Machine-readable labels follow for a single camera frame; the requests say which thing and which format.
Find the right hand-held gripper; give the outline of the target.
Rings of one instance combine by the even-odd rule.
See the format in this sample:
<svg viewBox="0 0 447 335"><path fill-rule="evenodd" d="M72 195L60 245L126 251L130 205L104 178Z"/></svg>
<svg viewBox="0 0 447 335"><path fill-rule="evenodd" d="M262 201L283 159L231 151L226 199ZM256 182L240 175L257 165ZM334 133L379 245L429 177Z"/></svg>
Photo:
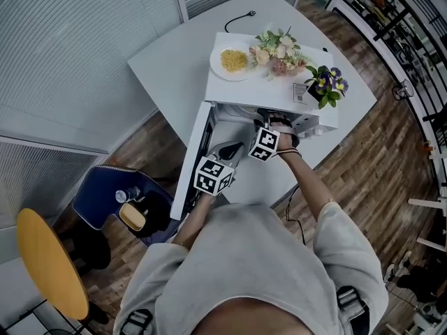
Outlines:
<svg viewBox="0 0 447 335"><path fill-rule="evenodd" d="M267 161L278 155L277 145L281 133L292 135L293 146L296 147L296 150L283 151L279 154L287 152L298 153L297 147L300 142L298 134L285 113L257 109L254 127L256 133L249 146L248 156L260 161Z"/></svg>

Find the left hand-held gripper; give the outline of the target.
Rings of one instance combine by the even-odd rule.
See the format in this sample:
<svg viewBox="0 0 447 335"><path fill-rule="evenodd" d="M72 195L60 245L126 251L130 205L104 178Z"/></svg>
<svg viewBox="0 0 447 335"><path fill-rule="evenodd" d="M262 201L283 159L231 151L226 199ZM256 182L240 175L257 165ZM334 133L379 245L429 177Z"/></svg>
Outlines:
<svg viewBox="0 0 447 335"><path fill-rule="evenodd" d="M193 187L206 194L217 196L228 188L234 179L235 169L244 153L243 142L224 142L214 146L209 155L227 165L203 156L196 168Z"/></svg>

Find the person's right hand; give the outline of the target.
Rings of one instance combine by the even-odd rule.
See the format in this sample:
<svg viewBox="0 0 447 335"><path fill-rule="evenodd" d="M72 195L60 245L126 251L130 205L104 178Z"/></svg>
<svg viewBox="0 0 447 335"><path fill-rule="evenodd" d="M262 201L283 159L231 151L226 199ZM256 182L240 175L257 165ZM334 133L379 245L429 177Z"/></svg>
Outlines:
<svg viewBox="0 0 447 335"><path fill-rule="evenodd" d="M279 154L283 151L293 151L293 150L296 150L296 147L293 146L292 135L288 133L281 133L277 145L277 153Z"/></svg>

